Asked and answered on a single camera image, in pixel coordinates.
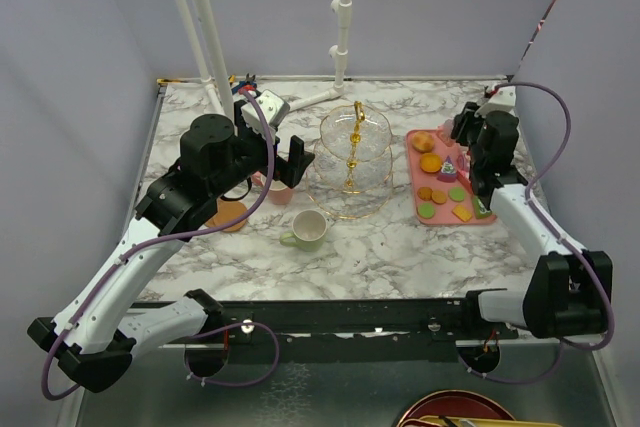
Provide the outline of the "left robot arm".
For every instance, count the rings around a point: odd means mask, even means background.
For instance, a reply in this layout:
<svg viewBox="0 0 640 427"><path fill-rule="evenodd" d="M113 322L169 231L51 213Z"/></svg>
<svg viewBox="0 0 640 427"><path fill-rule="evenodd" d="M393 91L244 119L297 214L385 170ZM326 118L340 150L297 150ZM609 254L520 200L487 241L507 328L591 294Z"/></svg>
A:
<svg viewBox="0 0 640 427"><path fill-rule="evenodd" d="M201 289L154 312L125 315L157 271L192 238L209 234L204 224L218 200L257 172L288 187L299 184L314 159L303 141L290 140L277 154L279 124L288 103L264 91L234 105L234 116L204 114L180 138L179 156L135 208L125 234L94 278L53 317L39 317L28 336L74 383L93 393L117 382L133 360L171 341L206 342L227 327L222 305Z"/></svg>

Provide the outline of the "three-tier glass dessert stand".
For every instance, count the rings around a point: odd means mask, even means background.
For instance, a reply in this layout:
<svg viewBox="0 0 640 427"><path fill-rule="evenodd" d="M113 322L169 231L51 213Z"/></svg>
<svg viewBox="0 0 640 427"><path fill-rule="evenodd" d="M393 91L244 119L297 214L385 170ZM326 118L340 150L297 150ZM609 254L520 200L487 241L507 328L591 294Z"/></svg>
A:
<svg viewBox="0 0 640 427"><path fill-rule="evenodd" d="M388 119L356 101L333 109L320 123L307 194L328 215L368 217L393 193L392 132Z"/></svg>

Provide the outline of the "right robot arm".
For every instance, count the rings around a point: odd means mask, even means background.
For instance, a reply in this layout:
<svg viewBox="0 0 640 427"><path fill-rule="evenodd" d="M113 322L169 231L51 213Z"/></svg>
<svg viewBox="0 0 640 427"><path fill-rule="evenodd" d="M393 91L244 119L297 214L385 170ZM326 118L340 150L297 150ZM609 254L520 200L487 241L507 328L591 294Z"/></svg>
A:
<svg viewBox="0 0 640 427"><path fill-rule="evenodd" d="M495 323L537 338L604 334L611 327L612 260L590 251L547 217L513 163L518 120L504 111L481 114L474 102L454 117L452 139L470 155L469 181L481 205L515 235L535 267L524 292L483 290L459 314L461 330L481 338Z"/></svg>

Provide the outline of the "toy pink swirl roll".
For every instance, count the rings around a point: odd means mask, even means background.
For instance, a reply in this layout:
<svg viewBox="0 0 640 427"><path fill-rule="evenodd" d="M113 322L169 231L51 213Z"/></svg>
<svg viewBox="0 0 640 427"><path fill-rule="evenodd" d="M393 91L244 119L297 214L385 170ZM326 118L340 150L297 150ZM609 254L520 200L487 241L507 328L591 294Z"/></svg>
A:
<svg viewBox="0 0 640 427"><path fill-rule="evenodd" d="M452 146L455 143L455 140L451 138L453 127L453 120L448 119L437 130L438 138L447 146Z"/></svg>

